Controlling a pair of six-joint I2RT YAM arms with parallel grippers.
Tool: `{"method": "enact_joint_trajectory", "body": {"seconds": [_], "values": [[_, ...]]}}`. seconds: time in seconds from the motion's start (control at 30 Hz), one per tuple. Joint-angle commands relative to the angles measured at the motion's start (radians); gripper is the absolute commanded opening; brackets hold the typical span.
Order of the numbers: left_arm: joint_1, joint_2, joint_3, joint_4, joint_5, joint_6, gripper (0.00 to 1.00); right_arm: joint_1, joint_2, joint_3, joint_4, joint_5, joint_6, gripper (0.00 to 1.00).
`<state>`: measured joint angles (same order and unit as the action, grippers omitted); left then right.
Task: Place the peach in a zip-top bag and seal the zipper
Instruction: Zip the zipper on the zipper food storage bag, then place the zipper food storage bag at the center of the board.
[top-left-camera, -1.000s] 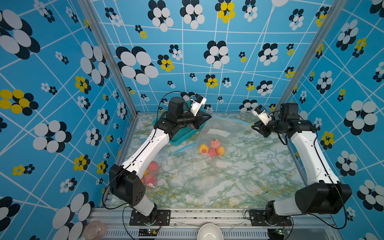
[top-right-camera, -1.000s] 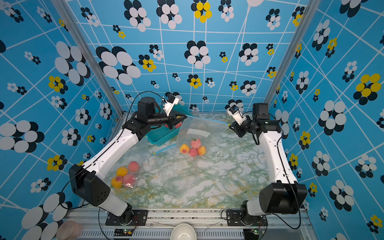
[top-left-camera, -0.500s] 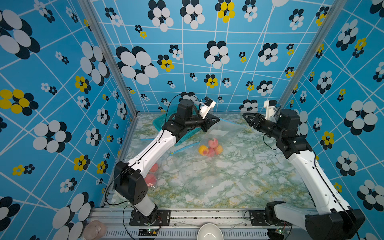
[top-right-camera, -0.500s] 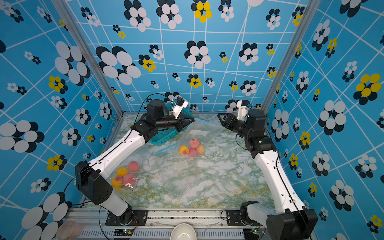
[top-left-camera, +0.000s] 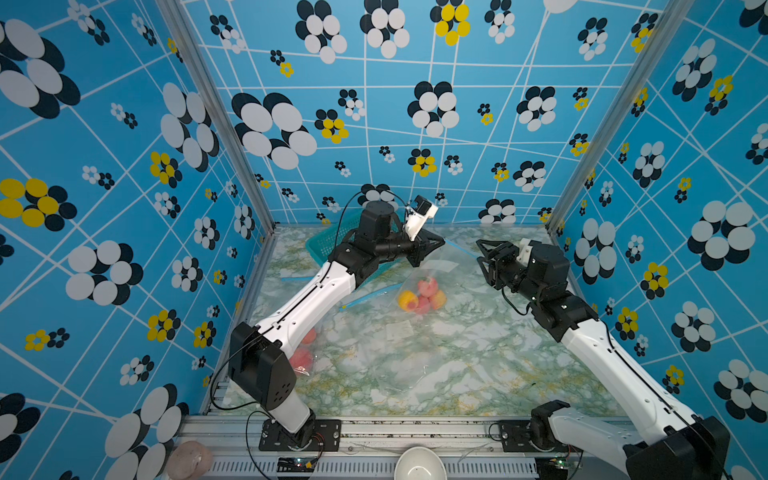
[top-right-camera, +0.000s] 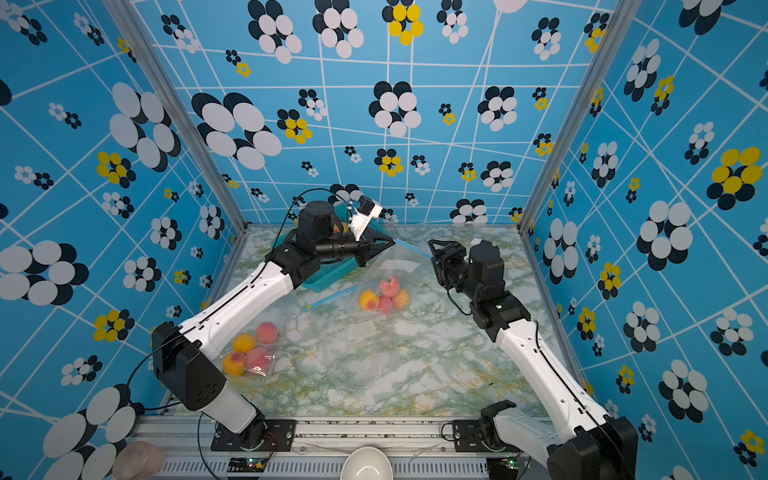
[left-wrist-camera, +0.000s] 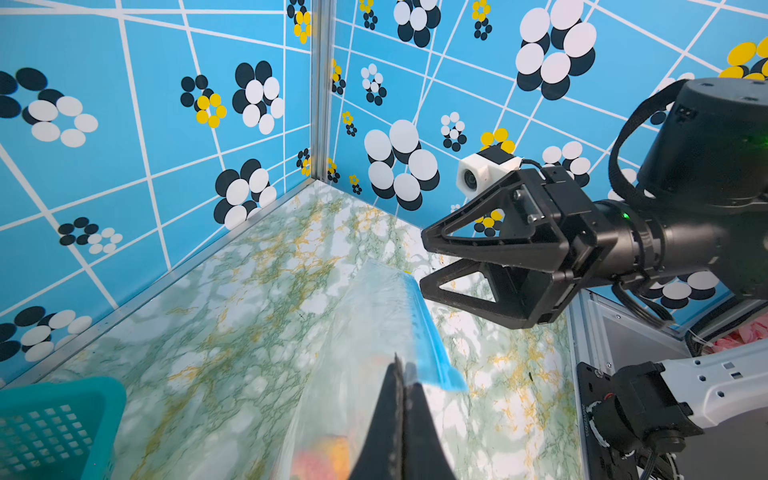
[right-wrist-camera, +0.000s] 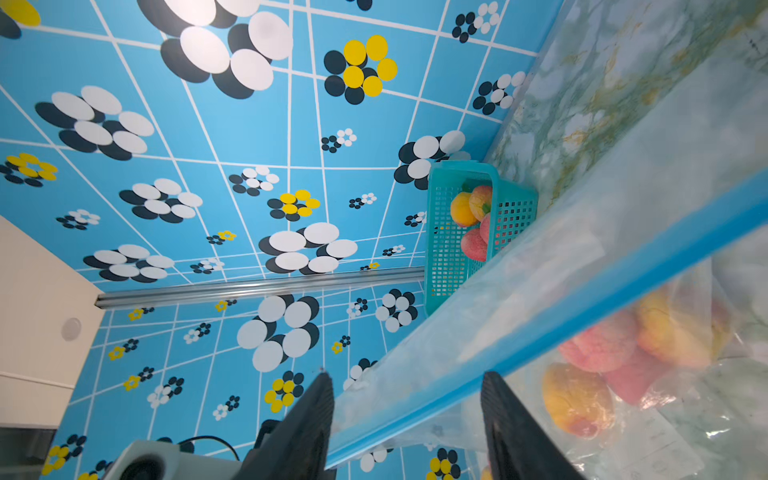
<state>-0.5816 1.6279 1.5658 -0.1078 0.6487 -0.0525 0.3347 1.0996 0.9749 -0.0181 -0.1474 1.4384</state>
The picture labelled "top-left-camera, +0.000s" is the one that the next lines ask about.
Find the teal plastic mesh basket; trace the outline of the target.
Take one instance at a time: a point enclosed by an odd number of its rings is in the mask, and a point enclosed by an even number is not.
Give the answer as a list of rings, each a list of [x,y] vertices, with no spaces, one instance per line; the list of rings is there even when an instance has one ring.
[[[341,224],[334,225],[320,233],[311,236],[305,243],[305,247],[311,258],[319,265],[323,265],[333,249],[342,242],[344,236],[359,225],[362,210],[356,209],[345,213]]]

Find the pink fuzzy peach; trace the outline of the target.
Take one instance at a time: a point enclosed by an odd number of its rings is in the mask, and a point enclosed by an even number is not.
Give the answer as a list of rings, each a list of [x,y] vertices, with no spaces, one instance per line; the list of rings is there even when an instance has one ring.
[[[439,285],[435,278],[427,277],[417,282],[417,288],[420,296],[430,298],[439,290]]]

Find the clear zip bag blue zipper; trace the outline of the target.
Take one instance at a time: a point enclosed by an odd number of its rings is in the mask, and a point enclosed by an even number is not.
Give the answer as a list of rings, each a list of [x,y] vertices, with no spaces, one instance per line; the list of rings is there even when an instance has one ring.
[[[301,376],[309,378],[313,375],[314,365],[316,362],[316,343],[320,335],[320,328],[313,327],[317,331],[317,338],[311,345],[304,345],[302,340],[298,347],[295,349],[294,354],[290,358],[289,362],[293,368],[293,371]]]

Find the yellow round peach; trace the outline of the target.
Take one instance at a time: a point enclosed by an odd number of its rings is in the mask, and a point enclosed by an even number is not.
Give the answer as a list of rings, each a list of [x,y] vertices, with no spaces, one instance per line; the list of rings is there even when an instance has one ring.
[[[397,303],[402,310],[411,312],[419,306],[420,300],[414,292],[405,290],[398,295]]]

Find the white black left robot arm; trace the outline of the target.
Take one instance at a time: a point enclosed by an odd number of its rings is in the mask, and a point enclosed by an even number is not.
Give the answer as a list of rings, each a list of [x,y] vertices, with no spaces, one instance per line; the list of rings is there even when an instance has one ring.
[[[286,304],[255,326],[238,324],[230,337],[226,376],[283,431],[295,437],[309,432],[315,414],[295,392],[297,374],[290,359],[312,328],[341,300],[354,292],[380,265],[399,258],[418,267],[445,244],[443,237],[421,230],[379,239],[356,231],[337,245],[318,274]]]

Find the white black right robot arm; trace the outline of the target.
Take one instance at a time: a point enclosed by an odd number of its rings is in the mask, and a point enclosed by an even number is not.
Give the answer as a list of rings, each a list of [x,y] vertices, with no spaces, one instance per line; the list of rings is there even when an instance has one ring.
[[[570,264],[554,245],[479,240],[477,262],[504,298],[518,294],[553,340],[575,355],[619,403],[629,429],[589,417],[560,400],[531,412],[529,438],[540,450],[569,445],[631,479],[726,479],[730,433],[680,402],[614,341],[608,325],[568,288]]]

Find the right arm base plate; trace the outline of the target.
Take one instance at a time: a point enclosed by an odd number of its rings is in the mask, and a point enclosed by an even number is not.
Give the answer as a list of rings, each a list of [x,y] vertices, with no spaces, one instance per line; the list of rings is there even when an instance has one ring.
[[[500,442],[506,453],[541,453],[566,455],[580,453],[578,448],[556,440],[538,419],[499,420],[488,429],[492,440]]]

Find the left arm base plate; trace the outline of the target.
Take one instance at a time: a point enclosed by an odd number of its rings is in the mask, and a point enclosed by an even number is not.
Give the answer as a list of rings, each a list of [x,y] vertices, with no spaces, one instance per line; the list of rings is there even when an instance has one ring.
[[[280,423],[265,420],[259,437],[258,449],[264,452],[323,451],[337,452],[341,440],[342,421],[313,419],[296,433],[286,430]]]

